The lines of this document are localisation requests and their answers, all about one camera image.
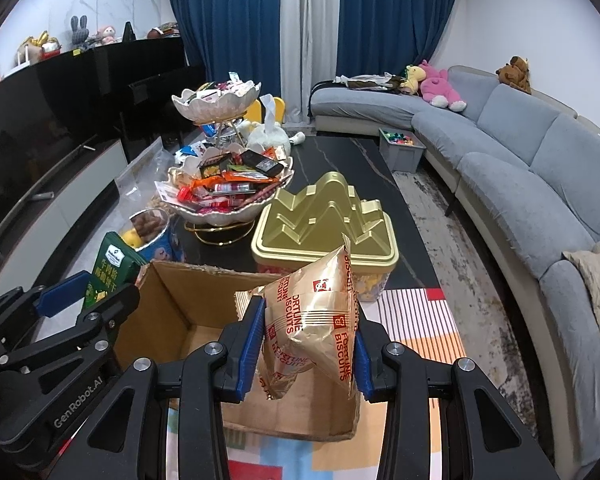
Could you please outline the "black piano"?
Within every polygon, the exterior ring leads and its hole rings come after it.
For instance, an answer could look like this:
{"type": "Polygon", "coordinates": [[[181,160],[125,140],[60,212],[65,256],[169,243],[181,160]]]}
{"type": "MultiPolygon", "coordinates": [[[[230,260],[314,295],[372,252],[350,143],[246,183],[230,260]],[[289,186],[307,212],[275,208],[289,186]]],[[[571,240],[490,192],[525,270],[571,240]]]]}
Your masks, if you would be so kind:
{"type": "Polygon", "coordinates": [[[132,160],[160,138],[179,148],[194,130],[172,98],[204,82],[204,66],[186,61],[180,37],[144,39],[94,50],[100,102],[107,127],[132,160]]]}

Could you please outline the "grey sectional sofa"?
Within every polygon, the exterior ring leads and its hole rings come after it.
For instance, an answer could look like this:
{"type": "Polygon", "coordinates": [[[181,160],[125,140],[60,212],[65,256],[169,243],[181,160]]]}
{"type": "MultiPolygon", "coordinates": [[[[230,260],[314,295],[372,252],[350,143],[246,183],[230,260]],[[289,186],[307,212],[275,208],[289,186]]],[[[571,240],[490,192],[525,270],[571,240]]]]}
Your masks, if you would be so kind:
{"type": "Polygon", "coordinates": [[[447,69],[467,103],[454,113],[422,95],[324,81],[309,112],[330,131],[413,133],[488,245],[539,359],[559,473],[600,460],[600,329],[591,296],[563,252],[600,243],[600,130],[564,104],[494,75],[447,69]]]}

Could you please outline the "brown teddy bear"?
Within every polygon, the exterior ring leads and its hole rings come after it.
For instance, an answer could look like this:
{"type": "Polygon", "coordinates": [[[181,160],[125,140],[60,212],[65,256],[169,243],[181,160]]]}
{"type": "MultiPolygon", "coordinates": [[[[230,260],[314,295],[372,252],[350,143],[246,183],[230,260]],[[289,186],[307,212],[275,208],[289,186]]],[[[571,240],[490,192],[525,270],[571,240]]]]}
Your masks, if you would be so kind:
{"type": "Polygon", "coordinates": [[[496,72],[498,81],[501,84],[507,84],[510,88],[531,93],[529,81],[529,64],[528,61],[520,56],[513,56],[507,64],[499,68],[496,72]]]}

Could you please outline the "blue curtain right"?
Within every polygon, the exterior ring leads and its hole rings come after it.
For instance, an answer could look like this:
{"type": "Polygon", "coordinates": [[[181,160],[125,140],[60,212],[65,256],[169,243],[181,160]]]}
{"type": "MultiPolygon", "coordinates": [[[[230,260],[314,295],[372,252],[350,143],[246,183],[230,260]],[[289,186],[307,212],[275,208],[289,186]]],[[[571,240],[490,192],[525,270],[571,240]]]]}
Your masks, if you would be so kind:
{"type": "Polygon", "coordinates": [[[336,74],[400,74],[430,61],[454,2],[340,0],[336,74]]]}

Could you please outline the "yellow plush toy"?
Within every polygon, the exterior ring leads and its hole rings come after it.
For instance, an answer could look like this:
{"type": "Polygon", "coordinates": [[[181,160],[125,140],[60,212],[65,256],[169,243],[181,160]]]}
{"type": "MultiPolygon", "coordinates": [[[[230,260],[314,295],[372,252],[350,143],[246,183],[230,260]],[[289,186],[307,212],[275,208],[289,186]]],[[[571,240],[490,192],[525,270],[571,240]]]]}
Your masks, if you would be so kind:
{"type": "Polygon", "coordinates": [[[420,66],[407,65],[404,70],[404,78],[400,83],[400,92],[414,96],[426,77],[426,72],[420,66]]]}

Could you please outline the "clear bag of nuts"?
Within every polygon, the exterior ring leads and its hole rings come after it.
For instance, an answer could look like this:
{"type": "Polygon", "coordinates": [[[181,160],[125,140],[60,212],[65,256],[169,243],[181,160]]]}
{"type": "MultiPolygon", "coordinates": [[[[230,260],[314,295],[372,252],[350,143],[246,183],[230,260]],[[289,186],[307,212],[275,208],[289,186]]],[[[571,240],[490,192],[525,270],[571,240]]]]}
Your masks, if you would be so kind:
{"type": "Polygon", "coordinates": [[[124,220],[147,207],[156,194],[155,182],[165,181],[173,165],[174,156],[160,148],[138,155],[114,180],[119,193],[119,211],[124,220]]]}

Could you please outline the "white plush tissue holder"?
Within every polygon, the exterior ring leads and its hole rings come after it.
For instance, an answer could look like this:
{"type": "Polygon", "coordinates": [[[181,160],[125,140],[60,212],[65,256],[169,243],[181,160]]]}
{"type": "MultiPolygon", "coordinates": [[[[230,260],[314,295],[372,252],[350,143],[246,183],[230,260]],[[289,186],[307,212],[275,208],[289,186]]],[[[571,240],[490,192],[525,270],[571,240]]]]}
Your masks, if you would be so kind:
{"type": "Polygon", "coordinates": [[[263,154],[268,148],[281,148],[288,156],[291,148],[302,144],[306,134],[298,131],[293,136],[286,133],[282,122],[286,112],[286,103],[278,96],[265,94],[259,98],[263,106],[263,122],[254,124],[247,138],[247,148],[263,154]]]}

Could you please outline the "pink plush toy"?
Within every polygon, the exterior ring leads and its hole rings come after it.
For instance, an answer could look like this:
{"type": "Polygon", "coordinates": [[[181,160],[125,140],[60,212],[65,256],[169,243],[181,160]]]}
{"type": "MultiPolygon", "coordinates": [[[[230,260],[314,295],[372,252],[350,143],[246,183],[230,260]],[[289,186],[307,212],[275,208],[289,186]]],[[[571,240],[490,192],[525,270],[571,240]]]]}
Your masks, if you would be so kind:
{"type": "Polygon", "coordinates": [[[437,70],[426,60],[423,60],[419,67],[426,74],[425,79],[419,85],[422,98],[434,107],[447,108],[454,113],[464,112],[467,103],[450,84],[448,71],[437,70]]]}

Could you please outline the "grey bunny plush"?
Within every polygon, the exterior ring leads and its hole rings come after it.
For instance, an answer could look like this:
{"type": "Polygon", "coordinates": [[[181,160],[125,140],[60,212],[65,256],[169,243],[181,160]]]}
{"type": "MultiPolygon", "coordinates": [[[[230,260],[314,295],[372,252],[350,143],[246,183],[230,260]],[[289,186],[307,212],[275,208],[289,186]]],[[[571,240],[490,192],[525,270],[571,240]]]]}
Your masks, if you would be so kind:
{"type": "Polygon", "coordinates": [[[87,39],[90,31],[87,28],[87,16],[73,15],[70,20],[71,26],[71,47],[73,50],[84,51],[87,48],[87,39]]]}

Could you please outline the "green cracker packet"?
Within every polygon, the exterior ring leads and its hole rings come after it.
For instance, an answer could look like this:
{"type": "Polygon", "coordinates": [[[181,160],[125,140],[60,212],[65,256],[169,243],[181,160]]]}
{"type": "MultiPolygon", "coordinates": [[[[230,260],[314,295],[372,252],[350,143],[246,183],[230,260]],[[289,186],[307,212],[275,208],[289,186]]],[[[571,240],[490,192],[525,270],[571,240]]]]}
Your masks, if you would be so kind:
{"type": "Polygon", "coordinates": [[[88,280],[83,311],[91,310],[99,300],[124,284],[134,284],[140,268],[147,261],[116,232],[108,232],[102,239],[88,280]]]}

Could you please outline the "gold mountain lid tin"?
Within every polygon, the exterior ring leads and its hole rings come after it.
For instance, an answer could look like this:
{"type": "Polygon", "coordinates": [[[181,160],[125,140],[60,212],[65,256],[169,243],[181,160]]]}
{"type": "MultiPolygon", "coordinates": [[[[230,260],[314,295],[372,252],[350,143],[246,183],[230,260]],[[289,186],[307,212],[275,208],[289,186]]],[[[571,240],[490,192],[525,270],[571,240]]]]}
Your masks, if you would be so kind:
{"type": "Polygon", "coordinates": [[[362,200],[342,174],[329,171],[297,194],[278,190],[254,230],[251,252],[262,273],[284,274],[324,257],[350,240],[358,299],[385,290],[399,260],[391,218],[379,200],[362,200]]]}

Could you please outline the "gold fortune biscuits bag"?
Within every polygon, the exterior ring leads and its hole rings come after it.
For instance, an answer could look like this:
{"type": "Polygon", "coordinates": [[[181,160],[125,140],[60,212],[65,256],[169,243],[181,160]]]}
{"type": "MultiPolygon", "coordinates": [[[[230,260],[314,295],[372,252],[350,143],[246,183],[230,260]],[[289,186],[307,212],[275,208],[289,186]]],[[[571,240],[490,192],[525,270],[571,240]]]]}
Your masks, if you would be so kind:
{"type": "Polygon", "coordinates": [[[298,376],[314,368],[352,396],[358,298],[350,248],[344,236],[321,259],[247,292],[265,301],[257,373],[269,399],[286,396],[298,376]]]}

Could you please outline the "brown cardboard box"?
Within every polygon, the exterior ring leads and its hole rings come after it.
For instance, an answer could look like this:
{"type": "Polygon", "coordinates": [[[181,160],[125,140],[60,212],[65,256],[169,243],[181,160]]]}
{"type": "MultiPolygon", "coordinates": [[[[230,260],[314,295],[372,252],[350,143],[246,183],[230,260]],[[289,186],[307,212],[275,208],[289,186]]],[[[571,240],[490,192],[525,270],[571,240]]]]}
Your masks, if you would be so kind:
{"type": "Polygon", "coordinates": [[[263,315],[244,315],[245,293],[274,282],[273,274],[153,261],[140,269],[140,304],[121,324],[114,353],[121,366],[146,356],[158,364],[187,358],[217,341],[226,361],[215,385],[225,427],[270,437],[335,442],[355,435],[360,396],[317,368],[301,373],[283,399],[270,400],[256,365],[263,315]]]}

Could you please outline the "yellow bear figurine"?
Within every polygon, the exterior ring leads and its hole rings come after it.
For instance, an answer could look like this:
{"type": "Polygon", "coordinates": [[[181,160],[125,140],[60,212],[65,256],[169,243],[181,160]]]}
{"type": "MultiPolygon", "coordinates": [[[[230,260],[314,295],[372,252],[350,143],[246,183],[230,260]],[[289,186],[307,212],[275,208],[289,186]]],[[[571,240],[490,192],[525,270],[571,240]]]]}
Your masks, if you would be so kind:
{"type": "Polygon", "coordinates": [[[142,238],[138,235],[137,230],[134,228],[128,229],[121,234],[122,240],[125,244],[129,245],[133,249],[141,248],[145,245],[142,238]]]}

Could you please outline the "grey tv cabinet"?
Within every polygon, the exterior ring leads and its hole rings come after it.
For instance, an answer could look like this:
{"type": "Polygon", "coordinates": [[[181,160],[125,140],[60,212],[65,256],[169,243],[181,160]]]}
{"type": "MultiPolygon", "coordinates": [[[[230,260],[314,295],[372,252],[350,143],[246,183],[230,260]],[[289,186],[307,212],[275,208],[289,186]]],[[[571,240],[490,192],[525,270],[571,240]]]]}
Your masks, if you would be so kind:
{"type": "Polygon", "coordinates": [[[0,296],[31,287],[89,206],[114,186],[128,159],[119,140],[77,148],[12,208],[0,225],[0,296]],[[53,200],[30,202],[34,193],[53,200]]]}

